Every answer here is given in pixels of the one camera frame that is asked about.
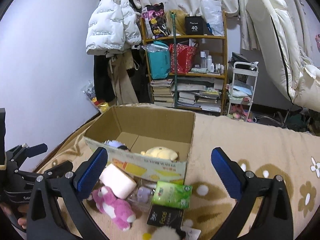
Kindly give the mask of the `person's left hand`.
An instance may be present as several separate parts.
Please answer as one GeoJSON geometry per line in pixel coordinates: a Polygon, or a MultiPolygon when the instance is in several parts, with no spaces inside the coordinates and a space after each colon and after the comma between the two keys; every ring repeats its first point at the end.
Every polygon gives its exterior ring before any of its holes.
{"type": "MultiPolygon", "coordinates": [[[[12,213],[11,207],[5,203],[1,203],[1,209],[4,212],[5,216],[12,221],[14,214],[12,213]]],[[[27,229],[27,212],[29,209],[28,204],[20,205],[17,210],[21,215],[19,218],[16,218],[17,224],[24,230],[27,229]]]]}

